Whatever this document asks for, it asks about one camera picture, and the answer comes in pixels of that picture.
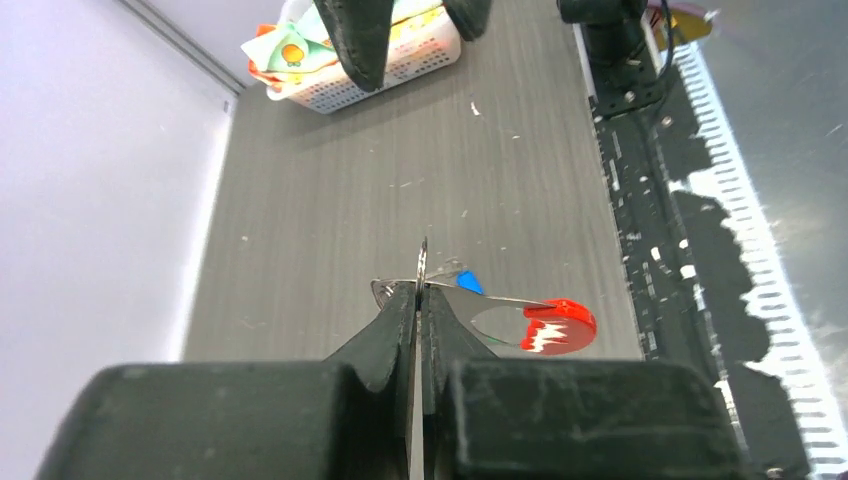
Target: red handle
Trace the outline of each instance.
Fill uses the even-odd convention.
[[[588,347],[598,334],[595,316],[567,298],[545,300],[550,307],[527,307],[530,320],[521,349],[540,355],[564,355]]]

